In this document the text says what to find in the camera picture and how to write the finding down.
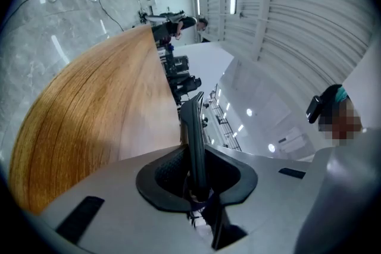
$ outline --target wood grain surface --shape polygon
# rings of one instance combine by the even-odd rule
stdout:
[[[38,214],[99,167],[178,144],[151,28],[138,27],[82,54],[36,99],[14,145],[10,189]]]

